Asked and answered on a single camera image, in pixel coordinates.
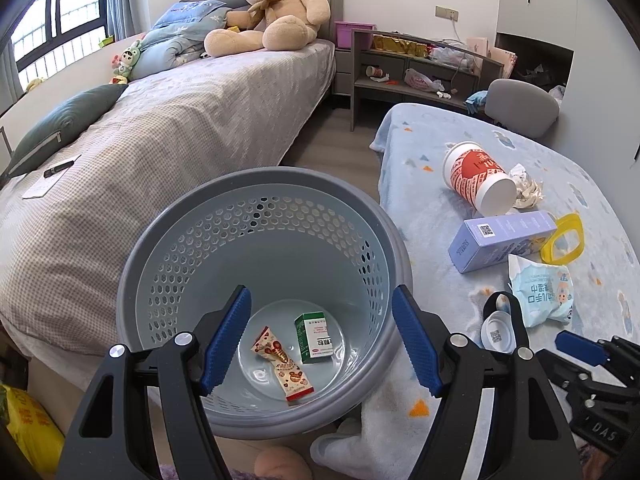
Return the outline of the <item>person's hand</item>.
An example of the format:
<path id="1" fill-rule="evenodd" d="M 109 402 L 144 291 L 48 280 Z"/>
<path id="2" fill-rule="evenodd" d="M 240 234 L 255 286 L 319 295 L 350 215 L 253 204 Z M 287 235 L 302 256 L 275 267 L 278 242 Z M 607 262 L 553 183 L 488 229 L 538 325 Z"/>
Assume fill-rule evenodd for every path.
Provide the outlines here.
<path id="1" fill-rule="evenodd" d="M 312 480 L 312 471 L 303 456 L 286 446 L 273 446 L 260 452 L 254 474 L 263 479 Z"/>

